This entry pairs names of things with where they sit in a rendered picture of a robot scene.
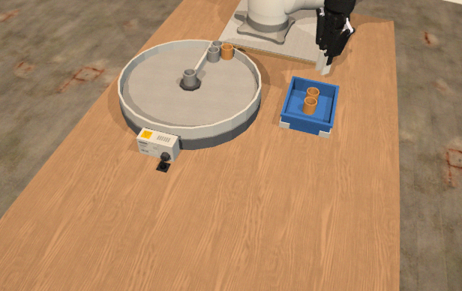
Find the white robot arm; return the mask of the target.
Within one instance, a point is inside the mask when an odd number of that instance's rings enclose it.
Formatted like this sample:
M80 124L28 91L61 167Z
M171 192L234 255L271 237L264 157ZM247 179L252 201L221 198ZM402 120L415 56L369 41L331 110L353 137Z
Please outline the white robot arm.
M243 22L237 33L283 45L296 21L289 15L299 10L324 8L324 0L247 0L247 7L247 11L237 10L234 14Z

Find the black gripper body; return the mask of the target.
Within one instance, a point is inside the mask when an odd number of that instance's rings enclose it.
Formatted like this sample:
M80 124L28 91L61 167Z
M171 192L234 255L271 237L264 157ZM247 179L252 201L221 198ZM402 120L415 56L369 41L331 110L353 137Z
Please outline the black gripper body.
M350 22L350 14L355 7L355 3L356 0L324 0L324 14L331 14L328 25L331 26L332 18L337 17L335 30L342 29L347 22L347 18Z

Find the grey metal bushing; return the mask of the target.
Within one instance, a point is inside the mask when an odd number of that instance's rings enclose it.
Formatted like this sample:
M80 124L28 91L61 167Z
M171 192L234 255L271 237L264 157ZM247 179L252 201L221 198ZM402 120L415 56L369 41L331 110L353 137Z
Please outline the grey metal bushing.
M183 70L183 80L186 86L195 86L197 84L197 72L193 68Z
M210 46L208 48L208 61L211 63L219 62L220 60L220 49L216 46Z
M218 47L220 49L220 56L221 56L221 46L224 44L222 41L220 40L214 40L211 42L211 46L212 47Z

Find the blue square tray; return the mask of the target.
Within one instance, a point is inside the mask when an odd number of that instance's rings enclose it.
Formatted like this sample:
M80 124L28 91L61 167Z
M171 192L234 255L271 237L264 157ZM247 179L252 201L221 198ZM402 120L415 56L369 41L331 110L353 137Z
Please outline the blue square tray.
M319 90L316 110L313 115L304 114L302 111L305 95L307 89L310 87ZM292 90L292 94L289 99L290 90ZM318 137L328 139L331 132L330 129L333 128L334 124L338 90L339 85L292 76L280 113L279 127L315 134ZM334 102L332 104L333 96ZM288 100L289 103L286 108Z

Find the bronze bushing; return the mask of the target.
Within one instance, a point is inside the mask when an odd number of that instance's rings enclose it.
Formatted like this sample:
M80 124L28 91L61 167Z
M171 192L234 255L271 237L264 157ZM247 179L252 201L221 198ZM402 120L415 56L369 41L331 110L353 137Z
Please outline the bronze bushing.
M233 45L225 43L221 46L221 58L224 60L230 60L233 58Z
M320 91L317 88L310 87L307 89L307 93L305 97L312 97L318 100Z
M313 115L315 113L316 107L317 107L317 100L314 97L306 97L304 99L302 111L304 114Z

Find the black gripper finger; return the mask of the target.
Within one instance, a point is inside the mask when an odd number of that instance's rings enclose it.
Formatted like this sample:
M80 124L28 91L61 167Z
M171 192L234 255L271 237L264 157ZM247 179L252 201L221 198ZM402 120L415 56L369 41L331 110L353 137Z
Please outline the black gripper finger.
M335 30L337 21L338 21L337 17L333 17L331 19L331 28L330 28L331 34L330 34L327 50L324 53L324 59L323 59L322 68L320 71L321 76L324 74L329 74L333 57L339 56L342 53L344 47L347 44L347 41L350 38L350 35L352 35L356 31L355 28L351 27L348 21L348 18L346 18L346 24L344 25L342 29Z
M324 14L324 7L321 7L321 8L316 9L316 15L317 15L316 45L319 45L319 55L316 61L315 70L319 71L322 67L324 53L326 53L326 50L329 44L329 37L331 34L330 32L331 27L329 26L329 20L330 20L331 14L330 13Z

